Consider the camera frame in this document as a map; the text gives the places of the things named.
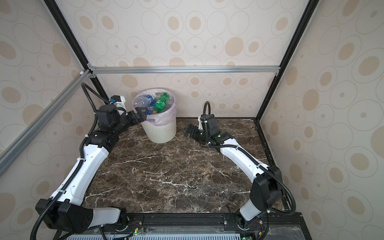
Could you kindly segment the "green bottle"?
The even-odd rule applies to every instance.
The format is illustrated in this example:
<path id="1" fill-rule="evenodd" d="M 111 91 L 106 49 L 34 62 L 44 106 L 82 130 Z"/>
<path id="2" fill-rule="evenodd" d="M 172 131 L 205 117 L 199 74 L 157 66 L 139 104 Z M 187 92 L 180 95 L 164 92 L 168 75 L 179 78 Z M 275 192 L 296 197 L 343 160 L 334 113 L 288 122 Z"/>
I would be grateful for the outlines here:
<path id="1" fill-rule="evenodd" d="M 160 113 L 164 110 L 167 101 L 169 99 L 169 95 L 167 93 L 162 93 L 159 97 L 159 99 L 155 102 L 155 107 L 154 107 L 154 114 Z"/>

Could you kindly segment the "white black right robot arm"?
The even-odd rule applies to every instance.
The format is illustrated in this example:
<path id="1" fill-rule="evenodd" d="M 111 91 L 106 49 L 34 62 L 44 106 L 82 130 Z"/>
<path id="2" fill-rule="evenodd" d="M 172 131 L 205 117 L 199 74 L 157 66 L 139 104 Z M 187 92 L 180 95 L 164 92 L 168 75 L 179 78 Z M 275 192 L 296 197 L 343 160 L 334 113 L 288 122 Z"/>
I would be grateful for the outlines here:
<path id="1" fill-rule="evenodd" d="M 199 125 L 188 125 L 184 136 L 197 141 L 203 148 L 215 149 L 235 163 L 252 183 L 250 199 L 237 211 L 239 225 L 245 226 L 254 218 L 272 211 L 282 215 L 296 212 L 296 201 L 284 184 L 282 172 L 276 166 L 268 166 L 243 148 L 226 131 L 221 131 L 210 102 L 205 102 Z"/>

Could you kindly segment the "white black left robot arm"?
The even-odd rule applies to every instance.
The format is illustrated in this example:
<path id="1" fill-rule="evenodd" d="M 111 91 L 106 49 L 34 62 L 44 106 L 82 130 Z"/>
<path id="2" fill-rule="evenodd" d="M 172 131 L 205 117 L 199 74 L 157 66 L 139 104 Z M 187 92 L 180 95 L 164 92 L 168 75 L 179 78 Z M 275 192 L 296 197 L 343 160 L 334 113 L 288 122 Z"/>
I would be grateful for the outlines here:
<path id="1" fill-rule="evenodd" d="M 36 204 L 39 217 L 32 228 L 30 238 L 37 239 L 41 223 L 58 233 L 67 232 L 65 239 L 73 234 L 87 230 L 113 226 L 117 231 L 125 230 L 129 225 L 127 211 L 124 208 L 85 208 L 82 206 L 85 195 L 103 161 L 112 152 L 120 135 L 130 127 L 147 119 L 147 108 L 137 107 L 127 111 L 122 96 L 113 96 L 105 105 L 96 108 L 90 93 L 98 96 L 90 86 L 81 87 L 94 111 L 94 122 L 90 132 L 80 144 L 80 156 L 60 187 L 48 199 Z"/>

